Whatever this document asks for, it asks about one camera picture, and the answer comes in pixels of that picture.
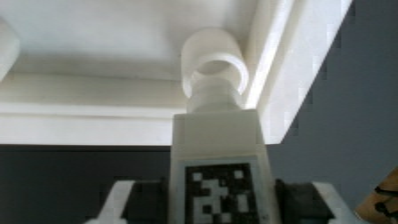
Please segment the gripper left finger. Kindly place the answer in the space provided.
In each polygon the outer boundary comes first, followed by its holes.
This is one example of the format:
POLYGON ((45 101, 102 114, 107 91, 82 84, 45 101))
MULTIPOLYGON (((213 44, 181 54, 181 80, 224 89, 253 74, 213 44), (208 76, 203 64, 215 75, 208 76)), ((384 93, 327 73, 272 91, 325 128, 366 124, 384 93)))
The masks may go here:
POLYGON ((162 180, 119 180, 98 216, 86 224, 165 224, 167 195, 162 180))

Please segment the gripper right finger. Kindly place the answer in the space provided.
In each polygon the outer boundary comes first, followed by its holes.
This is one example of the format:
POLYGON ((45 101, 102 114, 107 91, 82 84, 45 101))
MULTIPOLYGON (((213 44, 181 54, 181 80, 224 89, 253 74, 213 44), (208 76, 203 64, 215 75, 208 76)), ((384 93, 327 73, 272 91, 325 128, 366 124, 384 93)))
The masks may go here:
POLYGON ((276 181, 283 224, 363 224, 329 183, 276 181))

